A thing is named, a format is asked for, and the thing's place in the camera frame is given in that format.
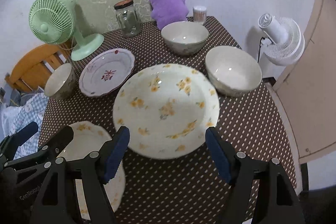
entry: ceramic bowl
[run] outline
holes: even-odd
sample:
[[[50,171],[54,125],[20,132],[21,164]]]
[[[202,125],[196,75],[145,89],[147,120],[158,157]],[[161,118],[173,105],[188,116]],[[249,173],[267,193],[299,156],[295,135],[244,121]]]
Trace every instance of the ceramic bowl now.
[[[93,58],[79,77],[79,89],[88,97],[106,95],[121,86],[132,73],[135,57],[127,49],[114,48]]]
[[[71,96],[77,84],[77,77],[71,64],[59,66],[49,77],[44,94],[56,100],[64,100]]]
[[[257,61],[248,53],[232,46],[219,46],[209,50],[205,65],[216,89],[232,97],[256,89],[263,77]]]
[[[133,75],[113,105],[115,129],[130,129],[129,148],[154,159],[177,158],[200,147],[218,115],[218,96],[209,80],[177,64],[156,65]]]
[[[67,161],[82,159],[92,151],[99,151],[106,141],[111,140],[110,135],[104,128],[91,122],[76,122],[70,126],[73,129],[73,140],[58,155],[58,157],[64,157]],[[114,212],[121,203],[125,184],[125,172],[121,163],[115,177],[104,185],[106,195]],[[90,220],[82,180],[76,180],[76,190],[82,218]]]
[[[205,45],[209,32],[198,23],[180,21],[165,26],[161,35],[173,52],[186,56],[198,52]]]

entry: black cable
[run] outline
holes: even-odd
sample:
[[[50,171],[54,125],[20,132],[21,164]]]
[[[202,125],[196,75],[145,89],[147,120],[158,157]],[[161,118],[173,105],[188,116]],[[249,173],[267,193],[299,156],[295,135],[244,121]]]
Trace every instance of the black cable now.
[[[262,37],[262,38],[260,39],[260,42],[259,42],[258,63],[259,63],[259,59],[260,59],[260,49],[261,49],[261,41],[262,41],[262,40],[265,40],[265,37]]]

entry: beige door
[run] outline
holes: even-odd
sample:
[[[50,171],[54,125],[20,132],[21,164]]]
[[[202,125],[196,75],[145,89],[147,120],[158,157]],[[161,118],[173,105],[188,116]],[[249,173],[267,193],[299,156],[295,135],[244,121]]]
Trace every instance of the beige door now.
[[[308,46],[277,90],[300,163],[336,150],[336,1],[324,0]]]

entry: plate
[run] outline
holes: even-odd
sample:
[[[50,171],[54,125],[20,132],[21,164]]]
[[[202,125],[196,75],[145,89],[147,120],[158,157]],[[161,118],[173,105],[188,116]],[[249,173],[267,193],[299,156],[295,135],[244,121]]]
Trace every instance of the plate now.
[[[64,157],[67,161],[82,159],[92,151],[99,151],[106,141],[112,139],[104,128],[88,121],[76,122],[70,126],[73,129],[73,140],[58,155],[58,157]],[[114,212],[120,205],[125,184],[125,172],[122,163],[120,163],[115,177],[104,185],[105,192]],[[76,180],[76,190],[82,218],[90,220],[82,180]]]
[[[178,64],[133,75],[113,105],[115,129],[130,129],[129,148],[154,159],[174,159],[200,147],[218,116],[215,88],[199,71]]]
[[[106,95],[132,73],[134,55],[124,48],[115,48],[93,58],[82,71],[79,88],[88,97]]]

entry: round plate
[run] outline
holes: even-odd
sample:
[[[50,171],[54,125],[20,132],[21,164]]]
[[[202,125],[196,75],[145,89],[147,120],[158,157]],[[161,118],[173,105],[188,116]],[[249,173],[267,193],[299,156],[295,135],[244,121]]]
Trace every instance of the round plate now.
[[[125,82],[134,68],[134,55],[115,48],[93,58],[82,71],[79,88],[88,97],[106,95]]]
[[[82,159],[92,151],[99,151],[106,141],[111,140],[111,136],[104,128],[91,122],[76,122],[70,126],[73,129],[73,140],[58,155],[58,157],[64,157],[67,161]],[[125,184],[125,172],[122,163],[120,163],[115,177],[104,185],[105,192],[114,212],[120,205]],[[76,189],[82,218],[90,219],[85,202],[82,180],[76,180]]]
[[[215,88],[193,68],[161,64],[133,75],[113,105],[115,129],[130,129],[129,147],[154,159],[186,155],[205,142],[216,126],[219,101]]]

